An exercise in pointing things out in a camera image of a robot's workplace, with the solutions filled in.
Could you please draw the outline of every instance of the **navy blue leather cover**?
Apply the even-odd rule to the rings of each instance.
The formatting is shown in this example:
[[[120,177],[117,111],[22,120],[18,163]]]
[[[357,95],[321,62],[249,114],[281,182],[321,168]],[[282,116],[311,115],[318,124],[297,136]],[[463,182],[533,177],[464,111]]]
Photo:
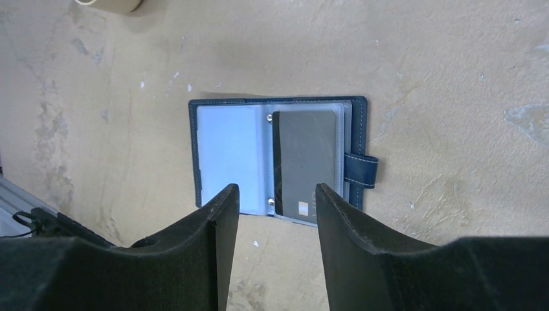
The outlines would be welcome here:
[[[192,143],[192,162],[196,206],[202,207],[202,182],[198,164],[197,117],[199,106],[219,105],[257,105],[283,103],[298,104],[302,102],[350,101],[352,103],[351,153],[345,154],[344,177],[350,183],[348,201],[362,210],[364,188],[372,189],[377,173],[377,158],[364,155],[366,150],[366,120],[368,118],[368,101],[363,96],[343,97],[295,97],[295,98],[231,98],[231,99],[195,99],[189,102],[190,135]]]

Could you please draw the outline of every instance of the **wallet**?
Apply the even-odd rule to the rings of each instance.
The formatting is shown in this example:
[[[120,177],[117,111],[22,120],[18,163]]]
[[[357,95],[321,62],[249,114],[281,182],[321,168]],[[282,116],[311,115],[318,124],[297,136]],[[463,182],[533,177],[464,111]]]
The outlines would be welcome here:
[[[235,183],[242,214],[316,225],[325,183],[362,209],[379,162],[364,154],[367,108],[360,96],[191,100],[196,206]]]

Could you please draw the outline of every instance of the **concrete floor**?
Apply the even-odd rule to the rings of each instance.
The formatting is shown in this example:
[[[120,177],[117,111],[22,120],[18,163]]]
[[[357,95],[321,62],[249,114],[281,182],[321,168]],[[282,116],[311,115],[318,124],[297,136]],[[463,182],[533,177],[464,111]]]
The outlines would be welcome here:
[[[195,209],[187,102],[230,93],[366,95],[364,211],[401,232],[549,235],[545,0],[3,0],[0,26],[5,176],[117,244]],[[228,309],[327,310],[316,230],[242,216]]]

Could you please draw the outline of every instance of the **beige cup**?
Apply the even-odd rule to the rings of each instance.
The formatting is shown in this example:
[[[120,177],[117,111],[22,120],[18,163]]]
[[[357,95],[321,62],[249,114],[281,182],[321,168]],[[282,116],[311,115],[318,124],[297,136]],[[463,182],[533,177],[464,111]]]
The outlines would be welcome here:
[[[79,5],[125,14],[135,10],[142,0],[75,0]]]

